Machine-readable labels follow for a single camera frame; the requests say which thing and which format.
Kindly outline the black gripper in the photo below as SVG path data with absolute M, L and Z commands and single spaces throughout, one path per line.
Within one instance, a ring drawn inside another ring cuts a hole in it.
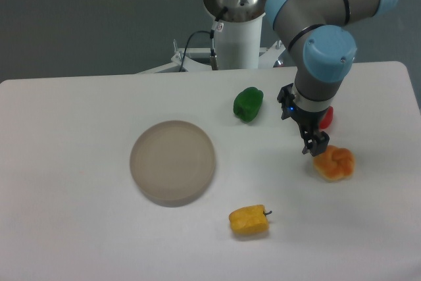
M 330 141 L 324 131 L 320 131 L 320 122 L 331 105 L 331 99 L 313 101 L 304 97 L 295 84 L 284 86 L 277 97 L 282 108 L 281 119 L 293 119 L 299 126 L 304 141 L 302 154 L 313 157 L 323 154 Z

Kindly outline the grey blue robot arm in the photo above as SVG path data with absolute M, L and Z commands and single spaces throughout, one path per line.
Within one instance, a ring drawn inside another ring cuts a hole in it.
M 349 73 L 356 43 L 345 26 L 392 10 L 398 0 L 203 0 L 224 23 L 266 17 L 297 66 L 292 84 L 278 95 L 282 118 L 293 119 L 303 151 L 325 152 L 329 136 L 320 122 Z

